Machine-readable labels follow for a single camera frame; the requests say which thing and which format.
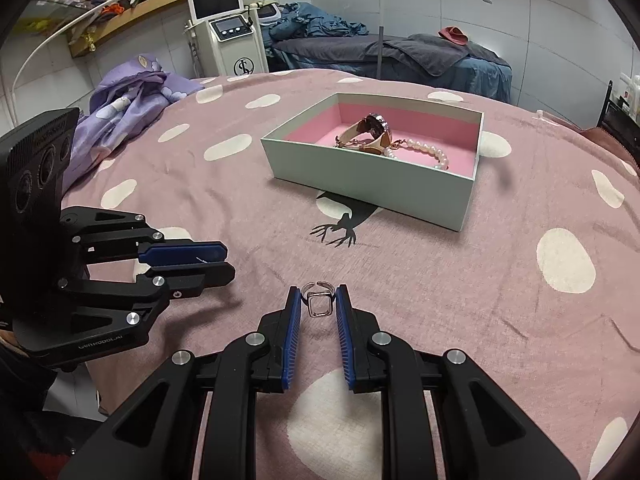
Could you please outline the white box pink lining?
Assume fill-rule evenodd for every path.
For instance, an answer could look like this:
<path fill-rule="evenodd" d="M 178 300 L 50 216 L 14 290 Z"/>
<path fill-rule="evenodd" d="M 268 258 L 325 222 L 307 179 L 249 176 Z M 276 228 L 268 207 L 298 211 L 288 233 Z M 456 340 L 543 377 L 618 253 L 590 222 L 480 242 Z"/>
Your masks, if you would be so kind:
<path fill-rule="evenodd" d="M 392 157 L 340 148 L 335 139 L 369 114 L 396 140 L 442 151 L 448 166 L 414 148 Z M 461 231 L 471 200 L 484 115 L 442 102 L 334 93 L 262 138 L 273 175 Z"/>

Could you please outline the white beauty machine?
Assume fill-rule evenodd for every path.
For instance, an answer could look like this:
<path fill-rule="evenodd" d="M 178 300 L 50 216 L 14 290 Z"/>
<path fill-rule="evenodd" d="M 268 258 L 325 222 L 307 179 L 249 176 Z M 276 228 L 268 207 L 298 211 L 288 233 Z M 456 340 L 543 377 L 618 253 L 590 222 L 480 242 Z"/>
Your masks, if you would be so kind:
<path fill-rule="evenodd" d="M 243 0 L 188 0 L 196 67 L 203 76 L 268 72 L 256 4 Z"/>

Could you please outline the red cloth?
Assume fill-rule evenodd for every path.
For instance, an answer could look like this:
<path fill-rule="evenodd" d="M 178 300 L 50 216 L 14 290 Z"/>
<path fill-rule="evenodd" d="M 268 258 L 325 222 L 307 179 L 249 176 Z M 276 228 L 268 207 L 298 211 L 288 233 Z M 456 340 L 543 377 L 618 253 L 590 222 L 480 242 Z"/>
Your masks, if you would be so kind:
<path fill-rule="evenodd" d="M 438 34 L 457 46 L 466 46 L 469 42 L 469 37 L 466 36 L 465 33 L 457 26 L 444 27 L 438 32 Z"/>

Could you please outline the pink polka dot bedspread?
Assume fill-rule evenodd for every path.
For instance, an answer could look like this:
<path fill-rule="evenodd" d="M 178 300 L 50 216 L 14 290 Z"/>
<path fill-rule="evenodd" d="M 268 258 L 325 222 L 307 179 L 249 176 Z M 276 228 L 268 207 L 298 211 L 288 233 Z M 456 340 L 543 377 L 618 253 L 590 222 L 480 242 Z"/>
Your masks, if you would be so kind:
<path fill-rule="evenodd" d="M 433 96 L 335 70 L 209 79 L 66 194 L 140 212 L 169 238 L 220 240 L 236 271 L 174 302 L 144 347 L 89 364 L 103 408 L 172 352 L 219 351 L 321 280 L 416 349 L 463 350 L 582 478 L 602 476 L 639 411 L 638 168 L 606 141 L 459 94 L 484 125 L 452 232 L 273 177 L 262 138 L 337 92 Z"/>

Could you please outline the blue massage bed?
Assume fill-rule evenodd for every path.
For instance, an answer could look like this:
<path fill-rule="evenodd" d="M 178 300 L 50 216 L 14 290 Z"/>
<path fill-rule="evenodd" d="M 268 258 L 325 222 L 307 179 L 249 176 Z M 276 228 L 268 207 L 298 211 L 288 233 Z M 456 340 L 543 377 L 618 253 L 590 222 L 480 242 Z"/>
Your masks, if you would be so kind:
<path fill-rule="evenodd" d="M 309 58 L 298 58 L 292 54 L 277 54 L 270 48 L 272 62 L 275 66 L 288 68 L 289 70 L 301 70 L 302 68 L 326 68 L 327 70 L 341 70 L 358 77 L 376 78 L 375 63 L 356 64 L 329 64 L 317 62 Z M 444 88 L 466 93 L 477 94 L 485 98 L 500 101 L 506 104 L 511 102 L 512 68 L 508 66 L 489 63 L 477 58 L 464 58 L 457 62 L 442 76 L 432 77 L 425 75 L 422 70 L 416 72 L 410 67 L 394 61 L 383 61 L 384 80 L 411 82 L 412 84 L 424 84 L 433 88 Z"/>

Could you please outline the rose gold watch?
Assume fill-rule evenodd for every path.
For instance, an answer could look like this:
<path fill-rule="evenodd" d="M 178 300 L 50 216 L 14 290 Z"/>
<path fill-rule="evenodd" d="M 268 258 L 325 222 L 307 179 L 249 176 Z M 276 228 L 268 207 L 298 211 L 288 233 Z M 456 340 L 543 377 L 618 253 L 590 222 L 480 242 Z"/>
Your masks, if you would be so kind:
<path fill-rule="evenodd" d="M 337 148 L 387 157 L 393 155 L 392 145 L 390 127 L 380 114 L 367 114 L 335 137 Z"/>

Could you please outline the blue crumpled blanket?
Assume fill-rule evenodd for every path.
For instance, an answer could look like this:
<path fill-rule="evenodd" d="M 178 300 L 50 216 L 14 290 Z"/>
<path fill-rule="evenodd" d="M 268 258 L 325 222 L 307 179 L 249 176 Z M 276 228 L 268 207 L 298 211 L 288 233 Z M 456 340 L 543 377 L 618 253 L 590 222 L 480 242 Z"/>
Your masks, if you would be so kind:
<path fill-rule="evenodd" d="M 368 36 L 369 29 L 361 22 L 347 21 L 308 2 L 278 4 L 280 18 L 262 29 L 262 42 L 271 48 L 290 39 Z"/>

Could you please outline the black trolley rack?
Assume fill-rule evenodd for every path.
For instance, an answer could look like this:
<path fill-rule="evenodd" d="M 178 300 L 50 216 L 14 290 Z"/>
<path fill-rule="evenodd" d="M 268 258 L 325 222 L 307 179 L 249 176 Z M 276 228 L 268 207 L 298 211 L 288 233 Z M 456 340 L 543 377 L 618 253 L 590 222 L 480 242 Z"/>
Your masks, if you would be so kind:
<path fill-rule="evenodd" d="M 605 99 L 597 122 L 597 126 L 609 133 L 639 163 L 640 129 L 639 125 L 623 110 L 623 98 L 612 96 L 613 81 L 608 82 Z"/>

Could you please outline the dark grey towel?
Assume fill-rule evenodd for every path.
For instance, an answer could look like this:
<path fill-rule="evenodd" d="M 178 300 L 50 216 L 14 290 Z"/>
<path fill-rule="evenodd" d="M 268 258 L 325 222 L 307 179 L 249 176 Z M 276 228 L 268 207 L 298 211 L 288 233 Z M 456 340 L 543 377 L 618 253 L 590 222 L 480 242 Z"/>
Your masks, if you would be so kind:
<path fill-rule="evenodd" d="M 276 42 L 274 53 L 292 54 L 329 64 L 375 63 L 378 59 L 378 37 L 309 37 Z M 442 76 L 464 58 L 477 58 L 508 66 L 509 63 L 479 44 L 469 42 L 459 46 L 439 36 L 415 34 L 409 37 L 385 36 L 382 40 L 382 61 L 394 61 L 425 75 Z"/>

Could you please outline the purple floral blanket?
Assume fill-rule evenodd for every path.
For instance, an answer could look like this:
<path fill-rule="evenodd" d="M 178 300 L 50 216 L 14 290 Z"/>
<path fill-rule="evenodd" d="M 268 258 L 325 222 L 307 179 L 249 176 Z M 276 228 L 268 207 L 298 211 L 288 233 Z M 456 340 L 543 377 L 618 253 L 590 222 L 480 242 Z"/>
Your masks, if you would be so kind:
<path fill-rule="evenodd" d="M 110 70 L 93 91 L 89 114 L 78 120 L 62 189 L 68 191 L 123 143 L 140 136 L 166 107 L 203 88 L 164 70 L 146 53 Z"/>

